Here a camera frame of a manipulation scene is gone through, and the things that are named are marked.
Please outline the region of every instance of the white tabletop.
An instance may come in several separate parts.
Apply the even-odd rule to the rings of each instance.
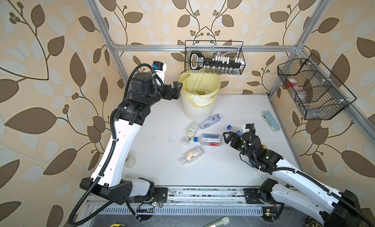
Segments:
[[[223,134],[227,126],[241,128],[254,123],[256,135],[268,149],[282,155],[297,166],[281,130],[272,132],[261,115],[272,107],[265,95],[219,95],[214,114],[223,118],[213,126],[198,130],[202,133]],[[258,172],[239,158],[239,151],[231,146],[203,146],[205,154],[191,164],[182,165],[180,157],[200,145],[190,141],[185,146],[181,140],[191,125],[183,112],[181,99],[161,100],[151,107],[144,125],[133,141],[129,154],[135,158],[132,168],[124,168],[122,177],[146,178],[160,186],[259,186],[263,179]]]

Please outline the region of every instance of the water bottle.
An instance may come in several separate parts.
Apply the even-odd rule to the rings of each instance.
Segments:
[[[195,136],[197,131],[198,131],[198,124],[193,122],[193,124],[187,130],[186,136],[182,140],[182,144],[184,144],[184,145],[189,144],[190,139],[192,139]]]
[[[242,132],[239,129],[234,128],[232,126],[228,126],[227,129],[231,130],[232,132],[235,132],[238,136],[242,137]]]
[[[203,134],[200,137],[194,137],[194,141],[204,146],[220,146],[221,138],[219,134]]]
[[[187,152],[184,156],[180,158],[182,164],[189,164],[192,161],[199,158],[201,155],[204,154],[204,149],[202,146],[198,146],[191,151]]]
[[[219,122],[222,117],[223,116],[221,114],[213,115],[213,116],[205,119],[204,121],[202,121],[202,123],[199,125],[199,127],[201,128],[201,130],[203,130],[205,128],[208,128],[208,127],[212,126],[213,124]]]

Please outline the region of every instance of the white bin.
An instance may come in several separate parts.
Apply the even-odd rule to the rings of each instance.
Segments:
[[[220,89],[220,77],[217,74],[183,73],[179,82],[183,84],[181,96],[186,117],[201,122],[212,116]]]

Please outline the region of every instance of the wall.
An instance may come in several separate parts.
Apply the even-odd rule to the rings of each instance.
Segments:
[[[122,80],[84,0],[0,0],[0,16],[0,225],[63,226]]]
[[[353,104],[375,124],[374,3],[333,0],[305,48],[348,86],[358,98]],[[374,222],[374,145],[345,112],[329,121],[301,120],[285,88],[280,87],[273,100],[303,166],[320,181],[354,192],[363,212]]]
[[[118,44],[183,45],[185,40],[242,41],[244,45],[293,45],[319,0],[96,0]],[[167,83],[184,70],[184,56],[170,52],[120,54],[128,71],[139,61],[169,64]],[[266,93],[283,52],[247,52],[242,76],[221,75],[221,93]],[[266,68],[272,56],[274,62]],[[263,85],[261,76],[266,68]]]

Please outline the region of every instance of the wire basket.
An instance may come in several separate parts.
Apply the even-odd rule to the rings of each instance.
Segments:
[[[324,65],[314,54],[278,65],[278,76],[305,120],[329,120],[357,98],[331,70],[326,78],[316,65]],[[344,97],[339,90],[348,93]]]
[[[246,66],[242,45],[237,41],[187,40],[185,72],[241,75]]]

